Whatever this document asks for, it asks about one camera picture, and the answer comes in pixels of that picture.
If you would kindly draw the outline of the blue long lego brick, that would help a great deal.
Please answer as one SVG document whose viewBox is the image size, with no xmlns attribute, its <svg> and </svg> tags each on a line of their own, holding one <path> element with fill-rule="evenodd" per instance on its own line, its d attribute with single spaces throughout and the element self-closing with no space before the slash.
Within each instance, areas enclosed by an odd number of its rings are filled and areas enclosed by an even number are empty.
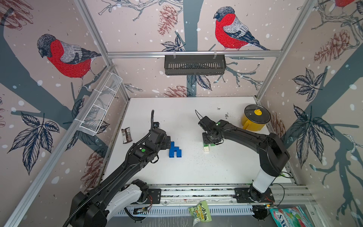
<svg viewBox="0 0 363 227">
<path fill-rule="evenodd" d="M 181 158 L 182 157 L 182 150 L 175 146 L 175 142 L 171 142 L 171 146 L 170 146 L 170 149 L 169 149 L 169 158 Z"/>
</svg>

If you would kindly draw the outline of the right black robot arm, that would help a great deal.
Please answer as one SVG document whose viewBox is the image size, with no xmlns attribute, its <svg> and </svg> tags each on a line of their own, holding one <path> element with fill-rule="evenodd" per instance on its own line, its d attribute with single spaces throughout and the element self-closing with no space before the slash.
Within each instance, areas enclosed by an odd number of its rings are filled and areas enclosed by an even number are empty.
<svg viewBox="0 0 363 227">
<path fill-rule="evenodd" d="M 201 118 L 198 125 L 204 130 L 202 138 L 205 145 L 219 145 L 230 140 L 259 154 L 260 170 L 249 188 L 253 201 L 261 199 L 290 159 L 282 140 L 274 133 L 265 135 L 247 131 L 224 120 L 214 122 L 207 116 Z"/>
</svg>

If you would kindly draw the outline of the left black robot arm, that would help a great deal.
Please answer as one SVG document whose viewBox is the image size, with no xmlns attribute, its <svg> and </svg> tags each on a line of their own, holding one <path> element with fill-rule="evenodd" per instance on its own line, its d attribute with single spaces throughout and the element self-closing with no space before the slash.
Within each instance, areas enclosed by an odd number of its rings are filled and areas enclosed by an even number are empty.
<svg viewBox="0 0 363 227">
<path fill-rule="evenodd" d="M 109 204 L 126 183 L 158 156 L 160 150 L 171 147 L 171 139 L 160 128 L 134 143 L 126 152 L 124 162 L 98 186 L 87 194 L 82 192 L 72 199 L 70 215 L 64 227 L 105 227 L 111 216 Z"/>
</svg>

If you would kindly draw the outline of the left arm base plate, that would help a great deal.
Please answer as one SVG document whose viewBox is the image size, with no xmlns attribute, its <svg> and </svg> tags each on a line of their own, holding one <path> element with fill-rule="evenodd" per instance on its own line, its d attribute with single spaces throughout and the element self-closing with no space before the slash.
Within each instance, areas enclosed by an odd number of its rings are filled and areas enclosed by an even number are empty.
<svg viewBox="0 0 363 227">
<path fill-rule="evenodd" d="M 161 201 L 161 189 L 147 189 L 141 194 L 142 204 L 159 204 Z"/>
</svg>

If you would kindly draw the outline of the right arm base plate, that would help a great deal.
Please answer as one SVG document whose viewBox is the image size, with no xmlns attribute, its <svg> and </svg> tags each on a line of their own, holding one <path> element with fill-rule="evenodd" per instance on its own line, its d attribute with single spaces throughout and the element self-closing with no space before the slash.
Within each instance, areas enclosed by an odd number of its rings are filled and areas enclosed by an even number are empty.
<svg viewBox="0 0 363 227">
<path fill-rule="evenodd" d="M 260 193 L 253 187 L 234 188 L 234 193 L 234 198 L 238 203 L 275 203 L 275 199 L 270 188 L 268 188 L 264 193 Z"/>
</svg>

